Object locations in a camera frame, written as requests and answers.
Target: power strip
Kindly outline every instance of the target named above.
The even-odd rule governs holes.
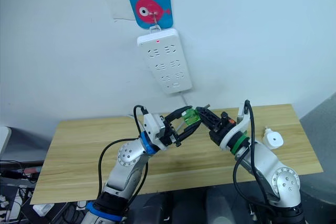
[[[165,93],[176,93],[192,87],[176,29],[170,28],[140,36],[138,47]]]

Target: robotic arm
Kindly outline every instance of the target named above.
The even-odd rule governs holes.
[[[144,131],[138,139],[125,143],[118,150],[117,163],[97,200],[88,203],[89,211],[82,224],[115,224],[121,221],[149,158],[159,150],[166,150],[172,143],[180,146],[201,124],[201,121],[190,124],[180,135],[172,126],[171,122],[180,118],[191,107],[185,106],[166,117],[142,109]]]
[[[197,107],[196,111],[202,123],[210,129],[211,140],[222,150],[230,151],[246,170],[254,174],[250,148],[252,139],[246,135],[250,122],[249,106],[249,101],[246,101],[239,109],[237,122],[226,112],[219,118],[206,107]],[[298,174],[280,162],[270,149],[259,142],[255,142],[254,146],[254,166],[266,191],[265,204],[271,210],[268,211],[268,218],[272,223],[305,223]]]
[[[207,107],[197,107],[193,110],[191,106],[186,106],[166,117],[149,114],[143,110],[144,131],[138,139],[125,143],[119,149],[118,161],[97,200],[88,203],[89,211],[82,224],[119,223],[134,198],[132,195],[149,158],[159,150],[166,150],[172,143],[180,146],[201,123],[209,128],[209,136],[215,144],[235,156],[237,164],[234,169],[234,183],[242,197],[250,201],[239,191],[235,181],[235,172],[239,164],[253,174],[262,185],[266,202],[253,203],[266,207],[268,218],[273,224],[304,224],[299,176],[293,169],[280,162],[266,146],[253,141],[254,127],[251,127],[252,137],[246,135],[248,124],[253,120],[250,112],[249,101],[239,109],[237,122],[226,112],[219,118]],[[178,135],[171,122],[182,116],[188,127]]]

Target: power cord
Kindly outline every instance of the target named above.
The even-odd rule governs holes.
[[[13,208],[13,206],[14,206],[14,203],[17,203],[19,206],[20,206],[20,210],[19,210],[19,214],[18,214],[18,219],[17,220],[13,220],[13,221],[8,221],[8,220],[6,220],[6,221],[3,221],[3,222],[1,222],[0,221],[0,223],[15,223],[15,222],[20,222],[20,221],[22,221],[22,219],[20,219],[20,216],[21,216],[21,208],[22,208],[22,205],[24,204],[24,201],[22,201],[22,203],[19,203],[19,202],[17,202],[16,200],[16,196],[14,197],[14,199],[7,199],[7,200],[4,200],[4,201],[0,201],[0,203],[2,203],[2,202],[13,202],[13,204],[12,204],[12,206],[11,206],[11,209]]]
[[[101,161],[104,157],[104,154],[105,152],[107,151],[108,148],[110,148],[113,144],[117,144],[117,143],[120,143],[120,142],[127,142],[127,141],[133,141],[137,138],[125,138],[125,139],[120,139],[120,140],[116,140],[110,144],[108,144],[104,149],[103,151],[101,152],[100,154],[100,157],[99,157],[99,161],[98,161],[98,181],[99,181],[99,189],[98,189],[98,197],[100,196],[101,194],[101,189],[102,189],[102,178],[101,178]]]
[[[57,216],[56,219],[53,219],[50,221],[50,224],[56,224],[58,223],[58,221],[60,220],[60,218],[62,217],[63,219],[63,213],[66,211],[68,211],[68,209],[71,207],[71,203],[70,202],[67,202],[65,203],[65,205],[58,211],[58,213],[55,215]]]
[[[134,115],[126,115],[126,116],[134,120]],[[138,123],[139,123],[139,126],[140,126],[140,130],[144,131],[143,124],[141,123],[141,121],[139,119],[138,119]]]
[[[254,115],[253,110],[251,107],[251,104],[248,100],[245,101],[245,105],[248,107],[248,111],[250,112],[250,122],[251,122],[251,167],[254,177],[256,178],[256,181],[258,183],[258,186],[262,192],[262,195],[264,197],[264,201],[267,204],[267,195],[266,191],[261,183],[261,180],[259,178],[259,175],[257,174],[256,166],[255,166],[255,160],[254,160],[254,151],[255,151],[255,125],[254,125]]]
[[[143,184],[145,183],[145,180],[146,180],[146,177],[147,177],[147,173],[148,173],[148,162],[146,163],[146,166],[145,166],[145,173],[143,174],[143,179],[140,183],[140,186],[138,187],[137,191],[135,192],[135,194],[132,196],[132,198],[130,198],[130,200],[128,201],[127,203],[127,207],[129,207],[132,202],[134,201],[134,199],[136,198],[136,196],[139,194]]]
[[[185,104],[186,106],[188,106],[187,100],[184,98],[184,95],[183,95],[182,91],[180,91],[179,94],[180,94],[180,96],[181,96],[181,98],[182,98],[184,104]]]
[[[142,114],[148,114],[148,111],[147,109],[142,106],[142,105],[136,105],[134,106],[133,108],[133,115],[134,115],[134,120],[135,120],[135,123],[136,123],[136,128],[138,129],[138,132],[139,132],[139,135],[141,135],[141,130],[140,130],[140,126],[139,126],[139,121],[138,121],[138,117],[136,116],[136,109],[137,108],[140,108],[141,109],[141,112]],[[136,140],[137,138],[126,138],[126,139],[120,139],[120,140],[116,140],[110,144],[108,144],[104,149],[103,151],[101,152],[100,154],[100,157],[99,157],[99,161],[98,161],[98,181],[99,181],[99,189],[98,189],[98,196],[99,197],[101,195],[101,190],[102,190],[102,175],[101,175],[101,162],[102,162],[102,159],[104,157],[104,154],[105,152],[107,151],[108,148],[110,148],[113,144],[116,144],[116,143],[120,143],[120,142],[128,142],[128,141],[133,141],[133,140]],[[145,180],[146,180],[146,177],[147,177],[147,173],[148,173],[148,162],[146,163],[145,165],[145,172],[144,172],[144,175],[143,175],[143,178],[142,178],[142,181],[138,187],[138,189],[136,190],[136,192],[134,193],[134,195],[130,198],[130,200],[128,201],[127,203],[127,208],[131,205],[131,203],[134,201],[134,199],[136,198],[136,196],[139,194],[143,184],[145,183]]]
[[[14,223],[19,223],[20,221],[26,221],[28,219],[23,219],[23,220],[12,220],[12,221],[3,221],[1,222],[2,224],[14,224]]]
[[[148,111],[147,111],[147,109],[146,109],[144,106],[142,106],[142,105],[136,105],[136,106],[134,106],[134,108],[133,108],[133,116],[134,116],[135,124],[136,124],[136,126],[137,126],[136,128],[138,129],[139,135],[141,135],[141,130],[140,130],[140,126],[139,126],[139,121],[138,121],[138,118],[137,118],[137,116],[136,116],[136,109],[137,109],[137,108],[140,108],[140,109],[141,109],[141,112],[142,112],[143,115],[148,114]]]
[[[237,192],[239,193],[239,195],[245,199],[247,202],[251,203],[251,204],[254,204],[254,205],[257,205],[257,206],[261,206],[261,207],[264,207],[264,208],[267,208],[268,210],[270,210],[272,213],[275,214],[274,210],[269,206],[269,205],[266,205],[266,204],[263,204],[263,203],[260,203],[260,202],[257,202],[257,201],[254,201],[252,199],[249,199],[247,198],[247,196],[241,191],[241,189],[239,188],[238,186],[238,183],[237,183],[237,170],[238,170],[238,166],[240,165],[240,163],[242,162],[242,160],[244,159],[244,157],[248,154],[248,152],[250,151],[250,148],[248,147],[244,153],[239,157],[238,161],[236,162],[235,164],[235,167],[233,168],[233,175],[232,175],[232,179],[233,179],[233,184],[237,190]]]
[[[32,180],[27,174],[25,174],[24,164],[22,162],[16,161],[16,160],[0,160],[0,162],[6,162],[11,164],[17,164],[20,169],[22,170],[21,175],[25,176],[24,178],[27,179],[32,184],[35,184],[37,181]]]

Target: green ring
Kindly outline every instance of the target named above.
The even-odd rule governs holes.
[[[236,152],[237,152],[239,146],[240,146],[241,143],[245,140],[246,137],[247,137],[247,136],[246,136],[245,134],[243,134],[243,135],[237,140],[237,142],[235,143],[235,145],[234,145],[233,148],[231,149],[231,153],[232,153],[233,155],[236,154]]]

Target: pink fish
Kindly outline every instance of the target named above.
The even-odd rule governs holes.
[[[163,10],[162,7],[154,0],[138,0],[135,5],[138,17],[149,24],[154,24],[154,15],[156,21],[159,21],[164,13],[171,14],[170,9]]]

